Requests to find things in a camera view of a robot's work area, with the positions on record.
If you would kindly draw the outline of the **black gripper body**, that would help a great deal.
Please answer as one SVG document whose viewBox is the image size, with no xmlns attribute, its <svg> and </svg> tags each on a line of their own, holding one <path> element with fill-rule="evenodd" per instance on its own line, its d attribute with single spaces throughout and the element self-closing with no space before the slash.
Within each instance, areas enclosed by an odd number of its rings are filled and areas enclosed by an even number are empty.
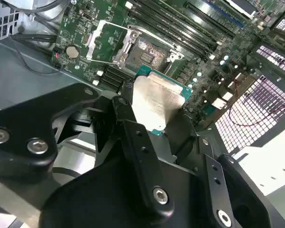
<svg viewBox="0 0 285 228">
<path fill-rule="evenodd" d="M 175 200 L 162 228 L 209 228 L 206 203 L 197 177 L 161 161 L 166 191 Z M 141 195 L 123 155 L 93 168 L 57 189 L 41 213 L 43 228 L 154 228 L 142 207 Z"/>
</svg>

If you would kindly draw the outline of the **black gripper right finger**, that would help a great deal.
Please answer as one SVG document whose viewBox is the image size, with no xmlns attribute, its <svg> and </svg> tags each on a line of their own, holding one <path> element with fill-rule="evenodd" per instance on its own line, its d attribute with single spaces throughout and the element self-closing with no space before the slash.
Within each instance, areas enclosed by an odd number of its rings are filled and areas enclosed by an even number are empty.
<svg viewBox="0 0 285 228">
<path fill-rule="evenodd" d="M 285 228 L 285 219 L 240 164 L 228 154 L 216 156 L 188 115 L 177 113 L 165 134 L 175 163 L 196 175 L 202 212 L 213 228 Z"/>
</svg>

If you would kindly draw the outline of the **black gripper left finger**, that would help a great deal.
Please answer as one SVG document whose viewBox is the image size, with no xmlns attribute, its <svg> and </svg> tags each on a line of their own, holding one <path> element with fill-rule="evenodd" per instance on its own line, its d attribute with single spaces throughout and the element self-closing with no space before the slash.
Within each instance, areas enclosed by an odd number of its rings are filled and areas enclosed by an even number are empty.
<svg viewBox="0 0 285 228">
<path fill-rule="evenodd" d="M 145 127 L 137 123 L 128 100 L 104 98 L 76 83 L 0 110 L 0 178 L 22 183 L 44 180 L 57 158 L 57 144 L 74 132 L 69 118 L 90 109 L 100 164 L 121 153 L 151 218 L 168 218 L 174 201 L 168 195 L 160 163 Z"/>
</svg>

